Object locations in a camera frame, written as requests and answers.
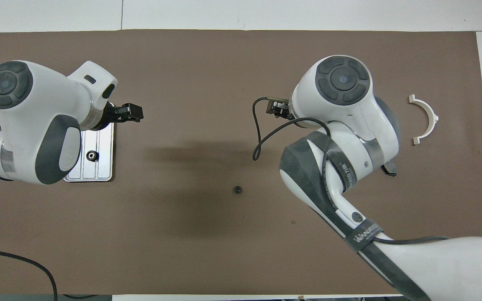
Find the silver metal plate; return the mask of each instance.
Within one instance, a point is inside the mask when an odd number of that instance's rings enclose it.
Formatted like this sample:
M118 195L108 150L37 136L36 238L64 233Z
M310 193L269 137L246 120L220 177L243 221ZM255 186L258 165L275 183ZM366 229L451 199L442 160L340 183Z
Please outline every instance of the silver metal plate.
M84 131L81 135L81 154L74 168L64 180L67 182L109 181L113 177L113 146L115 125L109 124L101 131ZM87 160L87 153L96 151L96 161Z

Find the brown mat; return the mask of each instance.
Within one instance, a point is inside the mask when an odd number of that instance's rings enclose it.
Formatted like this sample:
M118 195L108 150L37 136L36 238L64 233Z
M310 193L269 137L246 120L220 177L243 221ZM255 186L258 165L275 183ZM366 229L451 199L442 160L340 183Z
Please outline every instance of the brown mat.
M348 200L396 239L482 236L475 33L0 33L0 63L68 75L95 61L119 80L111 101L145 113L118 126L110 183L0 181L0 250L45 265L61 293L395 293L281 181L283 148L310 130L283 130L251 159L254 99L289 97L333 54L366 63L402 126L398 176L376 171ZM440 116L416 146L427 116L410 94ZM265 135L283 120L264 109ZM32 265L0 258L0 293L50 290Z

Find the gray circular button pad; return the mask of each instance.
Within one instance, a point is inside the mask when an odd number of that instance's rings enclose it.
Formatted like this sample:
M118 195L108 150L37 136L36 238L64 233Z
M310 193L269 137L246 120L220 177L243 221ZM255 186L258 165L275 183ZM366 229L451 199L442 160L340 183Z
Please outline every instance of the gray circular button pad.
M33 88L33 75L26 63L8 61L0 64L0 109L19 105Z
M333 56L317 66L315 86L327 101L335 105L352 105L369 90L369 73L356 59Z

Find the white curved bracket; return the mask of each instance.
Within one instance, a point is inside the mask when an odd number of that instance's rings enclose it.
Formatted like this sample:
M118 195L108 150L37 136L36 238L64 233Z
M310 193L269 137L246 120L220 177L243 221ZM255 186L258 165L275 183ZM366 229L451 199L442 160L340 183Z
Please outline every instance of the white curved bracket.
M423 139L427 137L434 129L434 125L436 122L438 122L438 116L434 114L433 108L430 107L425 101L422 101L420 99L415 99L415 95L410 95L409 96L409 103L413 103L415 105L419 105L425 112L427 112L427 116L429 116L429 126L427 127L427 130L425 130L425 133L423 135L414 137L414 145L419 144L419 139Z

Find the white robotic arm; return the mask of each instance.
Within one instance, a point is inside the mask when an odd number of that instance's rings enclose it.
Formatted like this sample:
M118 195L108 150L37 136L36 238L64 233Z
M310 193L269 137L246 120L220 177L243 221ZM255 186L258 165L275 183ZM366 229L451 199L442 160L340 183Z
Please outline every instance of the white robotic arm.
M345 55L318 61L291 100L269 99L267 112L326 124L330 135L320 128L285 148L280 174L390 285L413 301L482 299L482 237L392 240L343 198L342 192L398 152L398 122L373 95L371 74L361 61ZM310 120L297 124L319 126Z
M0 64L0 179L56 183L78 159L80 131L139 122L140 107L109 103L117 82L91 61L68 77L30 61Z

